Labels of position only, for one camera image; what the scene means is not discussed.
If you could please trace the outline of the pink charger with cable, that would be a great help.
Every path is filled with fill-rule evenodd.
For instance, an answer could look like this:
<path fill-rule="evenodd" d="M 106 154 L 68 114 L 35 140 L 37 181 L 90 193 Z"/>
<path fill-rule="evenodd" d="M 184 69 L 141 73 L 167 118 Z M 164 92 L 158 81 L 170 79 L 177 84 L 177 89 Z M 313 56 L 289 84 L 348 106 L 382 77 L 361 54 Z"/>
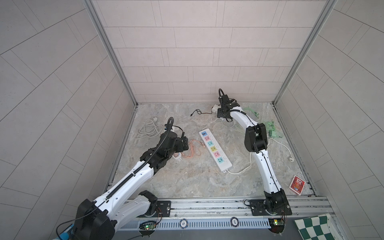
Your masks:
<path fill-rule="evenodd" d="M 205 144 L 198 140 L 190 140 L 189 141 L 189 152 L 187 154 L 181 153 L 182 158 L 194 158 L 199 157 L 202 154 L 202 151 L 196 146 L 200 145 L 202 148 L 206 148 Z"/>

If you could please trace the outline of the long multicolour power strip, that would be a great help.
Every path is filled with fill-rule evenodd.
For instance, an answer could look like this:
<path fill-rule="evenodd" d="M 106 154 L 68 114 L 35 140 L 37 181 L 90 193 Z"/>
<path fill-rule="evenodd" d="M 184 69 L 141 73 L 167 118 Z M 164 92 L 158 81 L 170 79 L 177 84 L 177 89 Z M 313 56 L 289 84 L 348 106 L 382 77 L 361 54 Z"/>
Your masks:
<path fill-rule="evenodd" d="M 224 150 L 221 148 L 219 142 L 216 140 L 210 129 L 200 131 L 199 135 L 204 141 L 221 172 L 226 173 L 230 168 L 232 168 L 233 165 L 231 161 L 224 153 Z"/>

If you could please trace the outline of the small blue-socket power strip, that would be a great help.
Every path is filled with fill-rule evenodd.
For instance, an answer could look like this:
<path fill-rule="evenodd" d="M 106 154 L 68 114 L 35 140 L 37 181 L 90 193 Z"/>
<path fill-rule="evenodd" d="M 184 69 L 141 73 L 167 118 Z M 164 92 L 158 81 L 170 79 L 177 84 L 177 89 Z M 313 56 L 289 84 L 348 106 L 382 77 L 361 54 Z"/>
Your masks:
<path fill-rule="evenodd" d="M 173 159 L 177 160 L 177 161 L 181 161 L 182 160 L 182 153 L 174 153 L 172 155 Z"/>

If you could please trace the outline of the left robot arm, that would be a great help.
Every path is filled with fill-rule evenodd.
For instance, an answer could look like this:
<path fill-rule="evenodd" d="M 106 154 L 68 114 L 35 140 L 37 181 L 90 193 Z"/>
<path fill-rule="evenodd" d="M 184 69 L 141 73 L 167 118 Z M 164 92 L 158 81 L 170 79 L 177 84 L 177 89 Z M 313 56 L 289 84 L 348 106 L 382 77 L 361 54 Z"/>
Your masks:
<path fill-rule="evenodd" d="M 128 198 L 147 180 L 163 168 L 175 153 L 189 149 L 188 138 L 168 128 L 159 143 L 140 157 L 133 169 L 117 184 L 95 200 L 84 200 L 77 209 L 71 227 L 57 234 L 58 240 L 111 240 L 116 231 L 141 215 L 152 216 L 157 197 L 141 192 L 134 200 Z"/>

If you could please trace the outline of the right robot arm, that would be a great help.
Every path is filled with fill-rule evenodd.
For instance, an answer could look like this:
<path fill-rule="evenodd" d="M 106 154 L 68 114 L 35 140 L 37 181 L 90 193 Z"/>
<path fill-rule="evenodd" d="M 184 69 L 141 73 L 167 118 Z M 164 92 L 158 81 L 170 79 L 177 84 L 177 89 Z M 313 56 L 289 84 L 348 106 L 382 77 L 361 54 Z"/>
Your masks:
<path fill-rule="evenodd" d="M 244 200 L 244 205 L 269 215 L 291 215 L 291 206 L 269 159 L 266 126 L 249 117 L 237 101 L 229 98 L 222 89 L 219 89 L 219 102 L 218 118 L 235 120 L 244 128 L 244 145 L 250 152 L 250 157 L 256 159 L 263 180 L 266 199 L 262 203 L 255 204 L 251 200 Z"/>

